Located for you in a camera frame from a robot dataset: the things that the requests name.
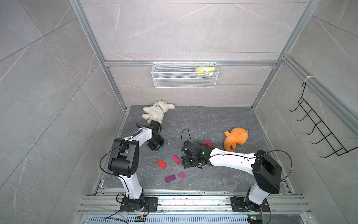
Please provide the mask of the pink rectangular block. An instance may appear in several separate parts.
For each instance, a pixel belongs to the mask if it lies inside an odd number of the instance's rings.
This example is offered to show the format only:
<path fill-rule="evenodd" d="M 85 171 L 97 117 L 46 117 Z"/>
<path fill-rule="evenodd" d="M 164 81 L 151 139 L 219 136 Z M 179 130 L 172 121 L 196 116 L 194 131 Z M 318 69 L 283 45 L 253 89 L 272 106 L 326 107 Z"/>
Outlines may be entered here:
<path fill-rule="evenodd" d="M 181 164 L 181 159 L 179 157 L 177 157 L 176 155 L 172 156 L 172 159 L 177 163 L 177 164 Z"/>

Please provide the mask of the purple rectangular block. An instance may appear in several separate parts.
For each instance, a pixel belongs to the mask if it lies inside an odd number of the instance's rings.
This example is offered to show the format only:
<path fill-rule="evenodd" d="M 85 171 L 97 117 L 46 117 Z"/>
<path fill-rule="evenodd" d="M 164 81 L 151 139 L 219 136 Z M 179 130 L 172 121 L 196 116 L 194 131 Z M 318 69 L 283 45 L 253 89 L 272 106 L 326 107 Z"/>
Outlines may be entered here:
<path fill-rule="evenodd" d="M 166 181 L 166 183 L 170 183 L 170 182 L 174 181 L 175 179 L 176 179 L 175 175 L 170 175 L 165 178 L 165 181 Z"/>

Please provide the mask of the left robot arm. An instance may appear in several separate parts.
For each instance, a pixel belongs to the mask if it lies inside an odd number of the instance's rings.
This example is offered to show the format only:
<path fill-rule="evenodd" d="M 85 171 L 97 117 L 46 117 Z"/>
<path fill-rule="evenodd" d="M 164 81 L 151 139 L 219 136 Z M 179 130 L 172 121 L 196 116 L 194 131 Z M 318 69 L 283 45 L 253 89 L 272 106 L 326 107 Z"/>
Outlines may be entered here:
<path fill-rule="evenodd" d="M 147 143 L 153 151 L 163 149 L 164 139 L 159 135 L 161 124 L 151 121 L 149 125 L 136 124 L 138 131 L 125 138 L 114 140 L 112 149 L 102 157 L 99 162 L 100 169 L 117 177 L 125 189 L 125 193 L 119 193 L 122 199 L 117 199 L 122 212 L 156 212 L 158 207 L 157 197 L 146 197 L 137 177 L 139 167 L 139 148 Z"/>

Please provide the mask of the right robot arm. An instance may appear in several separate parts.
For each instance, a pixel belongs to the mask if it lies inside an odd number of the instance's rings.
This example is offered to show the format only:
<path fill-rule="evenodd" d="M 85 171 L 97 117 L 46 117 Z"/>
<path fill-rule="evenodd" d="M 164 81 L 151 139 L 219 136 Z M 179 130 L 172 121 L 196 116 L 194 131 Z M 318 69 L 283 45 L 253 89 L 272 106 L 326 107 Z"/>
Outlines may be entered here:
<path fill-rule="evenodd" d="M 233 212 L 270 212 L 267 196 L 280 192 L 282 167 L 269 155 L 258 150 L 256 153 L 240 154 L 220 150 L 215 147 L 195 146 L 184 142 L 181 151 L 185 154 L 181 160 L 184 168 L 221 166 L 233 168 L 251 174 L 255 183 L 245 197 L 231 197 Z"/>

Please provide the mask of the pink cube block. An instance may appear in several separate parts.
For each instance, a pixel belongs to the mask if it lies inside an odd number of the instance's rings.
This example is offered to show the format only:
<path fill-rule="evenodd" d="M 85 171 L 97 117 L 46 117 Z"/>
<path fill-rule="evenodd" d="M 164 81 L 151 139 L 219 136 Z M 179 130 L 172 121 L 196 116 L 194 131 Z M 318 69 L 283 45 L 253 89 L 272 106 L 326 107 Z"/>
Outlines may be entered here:
<path fill-rule="evenodd" d="M 180 178 L 180 179 L 184 179 L 184 177 L 185 177 L 185 174 L 181 172 L 181 173 L 179 174 L 179 178 Z"/>

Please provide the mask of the white plush dog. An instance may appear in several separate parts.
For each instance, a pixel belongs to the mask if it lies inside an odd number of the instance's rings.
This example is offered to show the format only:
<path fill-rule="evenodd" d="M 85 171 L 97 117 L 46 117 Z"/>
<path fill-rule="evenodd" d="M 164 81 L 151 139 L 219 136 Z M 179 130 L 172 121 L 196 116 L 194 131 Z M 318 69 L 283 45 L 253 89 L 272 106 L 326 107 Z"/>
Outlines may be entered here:
<path fill-rule="evenodd" d="M 175 105 L 168 104 L 163 100 L 158 100 L 150 107 L 144 107 L 143 111 L 145 112 L 142 115 L 148 124 L 152 121 L 157 121 L 159 124 L 163 123 L 164 114 L 169 111 L 169 109 L 174 109 Z"/>

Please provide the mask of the orange plush toy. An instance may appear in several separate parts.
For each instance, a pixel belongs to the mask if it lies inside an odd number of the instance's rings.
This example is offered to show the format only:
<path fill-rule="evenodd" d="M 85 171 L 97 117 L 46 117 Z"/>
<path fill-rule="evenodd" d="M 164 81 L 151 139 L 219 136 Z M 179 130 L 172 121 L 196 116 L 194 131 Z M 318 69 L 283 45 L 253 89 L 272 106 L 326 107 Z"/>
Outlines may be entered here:
<path fill-rule="evenodd" d="M 249 137 L 247 130 L 241 127 L 236 127 L 232 129 L 231 132 L 225 131 L 224 134 L 226 135 L 224 149 L 228 152 L 233 152 L 236 149 L 237 144 L 244 144 Z"/>

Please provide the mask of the yellow sponge in basket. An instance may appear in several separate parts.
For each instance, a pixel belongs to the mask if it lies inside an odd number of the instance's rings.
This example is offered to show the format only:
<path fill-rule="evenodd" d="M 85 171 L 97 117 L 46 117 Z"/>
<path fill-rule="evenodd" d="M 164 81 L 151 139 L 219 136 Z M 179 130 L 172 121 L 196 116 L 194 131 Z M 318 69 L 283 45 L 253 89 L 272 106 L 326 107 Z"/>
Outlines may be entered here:
<path fill-rule="evenodd" d="M 194 69 L 198 76 L 212 76 L 216 72 L 215 66 L 197 66 Z"/>

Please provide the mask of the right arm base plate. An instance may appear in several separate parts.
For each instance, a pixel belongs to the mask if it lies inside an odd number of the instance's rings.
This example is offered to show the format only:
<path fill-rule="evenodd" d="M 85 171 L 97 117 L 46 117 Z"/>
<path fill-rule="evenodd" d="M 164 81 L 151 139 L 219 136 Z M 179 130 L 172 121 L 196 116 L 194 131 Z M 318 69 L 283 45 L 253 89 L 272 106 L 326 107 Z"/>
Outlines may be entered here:
<path fill-rule="evenodd" d="M 267 199 L 262 204 L 255 204 L 246 197 L 231 197 L 230 204 L 233 212 L 270 212 Z"/>

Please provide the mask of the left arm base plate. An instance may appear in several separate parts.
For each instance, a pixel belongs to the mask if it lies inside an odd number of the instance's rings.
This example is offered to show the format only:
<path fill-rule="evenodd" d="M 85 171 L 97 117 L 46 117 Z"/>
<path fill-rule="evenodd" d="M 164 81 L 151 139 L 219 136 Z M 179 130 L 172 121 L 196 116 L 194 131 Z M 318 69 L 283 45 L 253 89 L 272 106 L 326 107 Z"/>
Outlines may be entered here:
<path fill-rule="evenodd" d="M 157 197 L 145 197 L 140 199 L 128 199 L 124 197 L 120 203 L 120 211 L 125 212 L 140 212 L 144 211 L 146 206 L 148 212 L 156 212 L 158 207 Z"/>

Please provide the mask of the metal rail frame front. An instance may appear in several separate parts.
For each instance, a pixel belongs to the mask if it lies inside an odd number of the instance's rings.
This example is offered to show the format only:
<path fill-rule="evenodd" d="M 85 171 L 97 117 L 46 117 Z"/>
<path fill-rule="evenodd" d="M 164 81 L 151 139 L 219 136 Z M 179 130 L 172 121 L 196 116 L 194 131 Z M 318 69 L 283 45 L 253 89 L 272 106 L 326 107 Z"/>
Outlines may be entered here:
<path fill-rule="evenodd" d="M 149 210 L 125 208 L 122 196 L 103 192 L 84 196 L 76 207 L 88 224 L 314 224 L 303 196 L 269 196 L 257 211 L 243 205 L 243 194 L 227 192 L 160 192 L 149 194 Z"/>

